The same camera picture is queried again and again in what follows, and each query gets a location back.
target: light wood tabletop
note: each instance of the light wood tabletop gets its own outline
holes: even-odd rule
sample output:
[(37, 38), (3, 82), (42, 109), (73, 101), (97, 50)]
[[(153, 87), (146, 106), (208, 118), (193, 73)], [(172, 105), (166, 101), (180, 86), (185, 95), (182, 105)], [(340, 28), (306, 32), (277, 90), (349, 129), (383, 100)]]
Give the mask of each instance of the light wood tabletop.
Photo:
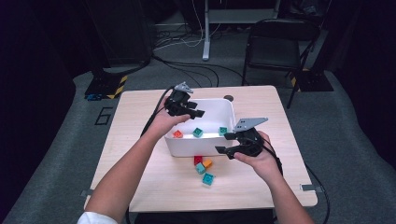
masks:
[[(303, 206), (318, 202), (314, 191), (302, 191), (300, 185), (311, 184), (276, 89), (272, 86), (223, 87), (193, 89), (191, 99), (233, 96), (235, 120), (268, 118), (256, 126), (268, 133), (284, 176)], [(94, 175), (95, 189), (105, 173), (139, 138), (164, 90), (126, 91), (120, 98), (105, 146)], [(253, 169), (226, 156), (210, 157), (207, 170), (215, 178), (211, 186), (202, 183), (193, 158), (171, 156), (162, 138), (153, 150), (140, 185), (131, 201), (131, 212), (203, 211), (274, 207), (265, 182)]]

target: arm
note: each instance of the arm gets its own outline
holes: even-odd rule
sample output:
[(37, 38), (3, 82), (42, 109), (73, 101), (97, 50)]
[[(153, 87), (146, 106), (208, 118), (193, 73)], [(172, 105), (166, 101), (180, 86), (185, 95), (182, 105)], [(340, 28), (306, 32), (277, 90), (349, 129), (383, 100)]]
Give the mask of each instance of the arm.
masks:
[[(259, 133), (268, 142), (270, 141), (267, 134)], [(279, 223), (314, 223), (279, 172), (276, 161), (270, 153), (263, 150), (257, 157), (249, 157), (237, 152), (234, 157), (252, 166), (256, 174), (267, 183)]]
[(157, 144), (169, 130), (190, 115), (169, 116), (164, 109), (155, 117), (146, 133), (125, 153), (99, 182), (85, 207), (86, 212), (95, 212), (112, 217), (121, 223), (140, 179)]

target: person's left hand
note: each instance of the person's left hand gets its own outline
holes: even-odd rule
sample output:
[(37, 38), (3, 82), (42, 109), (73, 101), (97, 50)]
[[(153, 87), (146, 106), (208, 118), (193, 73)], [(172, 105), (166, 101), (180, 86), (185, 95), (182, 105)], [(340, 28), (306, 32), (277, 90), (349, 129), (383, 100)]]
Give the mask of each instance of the person's left hand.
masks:
[(160, 106), (158, 107), (159, 112), (148, 128), (148, 131), (156, 134), (158, 138), (166, 135), (175, 125), (185, 122), (190, 118), (190, 115), (170, 116), (164, 108), (166, 99), (167, 97), (164, 97), (161, 101)]

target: person's left arm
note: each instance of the person's left arm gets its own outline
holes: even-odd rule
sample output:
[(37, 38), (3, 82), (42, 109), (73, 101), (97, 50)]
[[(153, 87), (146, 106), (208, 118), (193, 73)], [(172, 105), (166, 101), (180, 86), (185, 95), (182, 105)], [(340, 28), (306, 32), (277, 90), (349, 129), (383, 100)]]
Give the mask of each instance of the person's left arm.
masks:
[(85, 207), (85, 211), (102, 214), (121, 223), (125, 211), (134, 197), (154, 146), (173, 126), (189, 118), (189, 115), (171, 117), (164, 109), (161, 110), (146, 133), (137, 140), (99, 182)]

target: white shirt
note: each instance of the white shirt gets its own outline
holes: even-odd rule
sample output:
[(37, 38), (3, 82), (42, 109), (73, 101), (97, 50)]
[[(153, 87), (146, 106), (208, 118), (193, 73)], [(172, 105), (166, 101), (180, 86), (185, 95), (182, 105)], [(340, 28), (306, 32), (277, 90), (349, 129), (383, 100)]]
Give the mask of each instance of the white shirt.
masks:
[(117, 224), (116, 220), (94, 212), (84, 212), (77, 224)]

